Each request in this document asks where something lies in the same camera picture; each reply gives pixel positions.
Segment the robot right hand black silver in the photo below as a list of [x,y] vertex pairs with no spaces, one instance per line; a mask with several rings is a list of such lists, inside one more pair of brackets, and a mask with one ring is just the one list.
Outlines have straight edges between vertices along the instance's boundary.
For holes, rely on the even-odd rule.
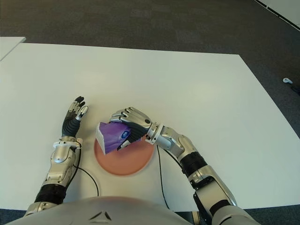
[[125,124],[131,130],[130,135],[117,147],[117,150],[123,149],[145,136],[152,125],[151,119],[146,114],[133,107],[118,110],[109,121]]

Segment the robot left hand black silver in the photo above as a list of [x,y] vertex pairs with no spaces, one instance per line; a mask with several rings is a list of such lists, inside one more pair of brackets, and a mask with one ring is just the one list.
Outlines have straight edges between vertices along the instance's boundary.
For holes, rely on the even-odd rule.
[[80,128],[81,120],[88,111],[88,106],[85,105],[84,97],[77,97],[67,110],[64,118],[61,137],[70,136],[75,138]]

